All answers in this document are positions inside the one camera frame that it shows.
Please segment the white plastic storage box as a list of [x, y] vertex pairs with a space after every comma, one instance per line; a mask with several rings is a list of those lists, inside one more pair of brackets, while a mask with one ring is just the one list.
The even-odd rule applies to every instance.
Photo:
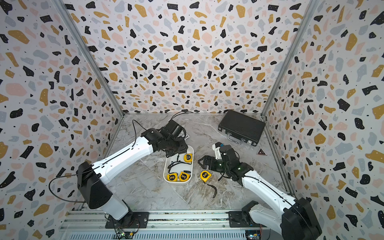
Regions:
[[[191, 164], [187, 164], [184, 162], [184, 155], [185, 154], [193, 154], [193, 162]], [[189, 173], [192, 176], [193, 173], [193, 163], [194, 163], [194, 149], [191, 146], [188, 146], [187, 152], [182, 154], [175, 154], [172, 157], [166, 158], [165, 166], [164, 166], [164, 172], [163, 172], [163, 178], [167, 183], [170, 184], [186, 184], [191, 180], [190, 179], [187, 182], [180, 182], [179, 179], [177, 182], [168, 182], [167, 181], [167, 175], [171, 173], [177, 173], [178, 178], [181, 172]]]

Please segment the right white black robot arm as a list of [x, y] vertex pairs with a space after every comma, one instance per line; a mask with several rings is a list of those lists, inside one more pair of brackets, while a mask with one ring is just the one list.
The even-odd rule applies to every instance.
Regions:
[[310, 202], [296, 199], [266, 181], [253, 167], [242, 163], [230, 145], [217, 142], [212, 146], [215, 156], [198, 160], [203, 170], [220, 173], [258, 195], [269, 207], [256, 201], [241, 211], [229, 212], [232, 228], [267, 227], [284, 240], [316, 240], [322, 233], [318, 218]]

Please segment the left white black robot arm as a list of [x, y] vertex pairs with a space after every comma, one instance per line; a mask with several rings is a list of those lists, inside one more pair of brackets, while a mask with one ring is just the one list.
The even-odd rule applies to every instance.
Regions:
[[77, 187], [88, 207], [102, 210], [115, 221], [131, 217], [129, 206], [114, 196], [108, 184], [122, 171], [151, 155], [163, 151], [167, 157], [187, 152], [186, 130], [174, 120], [159, 128], [145, 130], [132, 143], [109, 157], [89, 164], [79, 165]]

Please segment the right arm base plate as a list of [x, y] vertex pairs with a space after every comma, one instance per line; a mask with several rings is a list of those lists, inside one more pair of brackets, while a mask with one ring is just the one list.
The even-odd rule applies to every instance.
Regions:
[[254, 222], [248, 212], [230, 211], [228, 212], [229, 224], [231, 228], [259, 228], [264, 225]]

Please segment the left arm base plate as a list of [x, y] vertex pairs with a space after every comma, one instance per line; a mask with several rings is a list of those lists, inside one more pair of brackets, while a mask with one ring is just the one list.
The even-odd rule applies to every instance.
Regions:
[[128, 212], [121, 220], [108, 216], [106, 229], [145, 229], [148, 224], [149, 212]]

